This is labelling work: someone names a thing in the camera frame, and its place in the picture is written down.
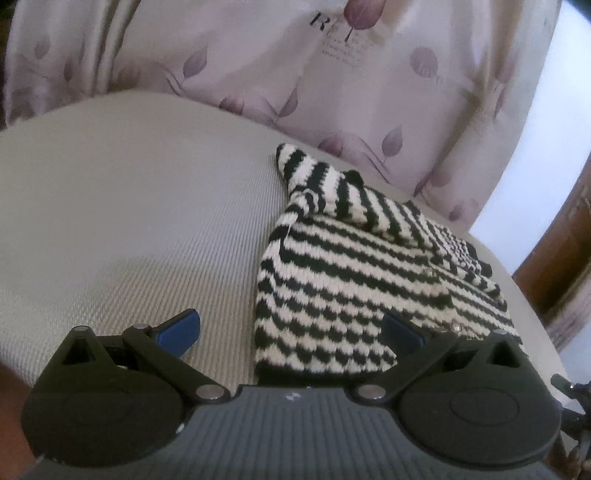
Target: curtain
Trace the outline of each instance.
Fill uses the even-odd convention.
[[[169,93],[372,170],[467,229],[517,144],[559,9],[560,0],[20,0],[6,122],[124,89]]]

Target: striped sweater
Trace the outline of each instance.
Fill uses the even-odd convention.
[[[261,379],[355,379],[393,366],[379,339],[386,312],[464,338],[503,328],[518,339],[470,243],[292,145],[277,148],[277,164],[289,203],[258,275]]]

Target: beige ribbed fabric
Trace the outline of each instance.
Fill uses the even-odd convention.
[[[34,382],[73,326],[115,335],[194,307],[202,337],[184,360],[232,390],[254,381],[256,274],[287,202],[273,160],[286,141],[294,142],[218,109],[140,92],[0,132],[0,362]],[[408,200],[363,177],[389,198]],[[542,377],[565,375],[510,276],[462,236],[492,264]]]

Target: silver screw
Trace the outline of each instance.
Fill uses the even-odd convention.
[[[379,400],[386,396],[386,389],[379,385],[361,385],[357,389],[357,395],[365,400]]]
[[[223,387],[213,384],[201,385],[195,390],[195,395],[201,400],[219,400],[224,396],[224,393],[226,390]]]

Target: folded clothing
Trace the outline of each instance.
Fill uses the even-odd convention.
[[[490,265],[412,203],[398,203],[282,144],[289,203],[258,275],[256,373],[262,382],[363,380],[396,363],[380,340],[384,314],[481,339],[518,341]]]

